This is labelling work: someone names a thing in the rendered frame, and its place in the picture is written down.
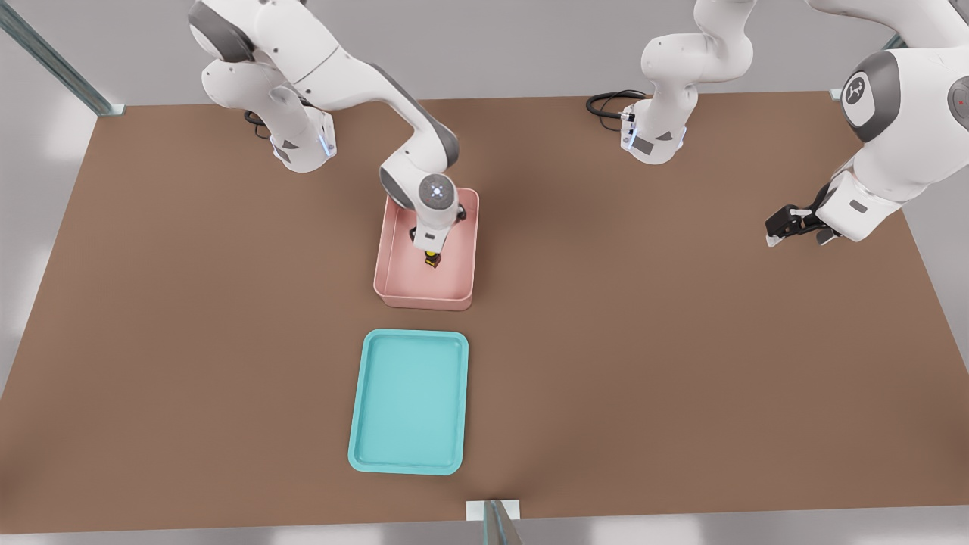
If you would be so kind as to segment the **pink box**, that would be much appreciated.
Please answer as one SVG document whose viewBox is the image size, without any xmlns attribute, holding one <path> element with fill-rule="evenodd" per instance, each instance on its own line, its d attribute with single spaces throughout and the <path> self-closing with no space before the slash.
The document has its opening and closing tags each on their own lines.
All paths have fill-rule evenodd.
<svg viewBox="0 0 969 545">
<path fill-rule="evenodd" d="M 374 289 L 389 307 L 463 311 L 471 306 L 475 279 L 480 196 L 458 190 L 466 220 L 454 225 L 436 268 L 425 263 L 425 252 L 410 241 L 414 211 L 385 199 L 383 227 L 375 266 Z"/>
</svg>

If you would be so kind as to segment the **pale blue-green tray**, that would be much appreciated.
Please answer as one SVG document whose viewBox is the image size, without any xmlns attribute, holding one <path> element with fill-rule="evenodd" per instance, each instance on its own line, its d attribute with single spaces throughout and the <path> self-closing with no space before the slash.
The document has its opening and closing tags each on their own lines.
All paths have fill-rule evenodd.
<svg viewBox="0 0 969 545">
<path fill-rule="evenodd" d="M 469 341 L 377 329 L 361 347 L 348 445 L 357 472 L 446 476 L 463 464 Z"/>
</svg>

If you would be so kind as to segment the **silver frame post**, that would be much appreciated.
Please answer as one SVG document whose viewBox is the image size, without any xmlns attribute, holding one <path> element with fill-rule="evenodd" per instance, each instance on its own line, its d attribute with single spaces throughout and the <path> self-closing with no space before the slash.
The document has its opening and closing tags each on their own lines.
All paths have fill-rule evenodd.
<svg viewBox="0 0 969 545">
<path fill-rule="evenodd" d="M 519 500 L 470 500 L 465 519 L 482 523 L 482 545 L 523 545 L 515 521 L 522 518 Z"/>
<path fill-rule="evenodd" d="M 107 100 L 84 76 L 80 75 L 80 72 L 63 59 L 61 54 L 7 3 L 7 0 L 0 0 L 0 29 L 97 117 L 118 117 L 125 113 L 124 104 L 112 104 Z"/>
</svg>

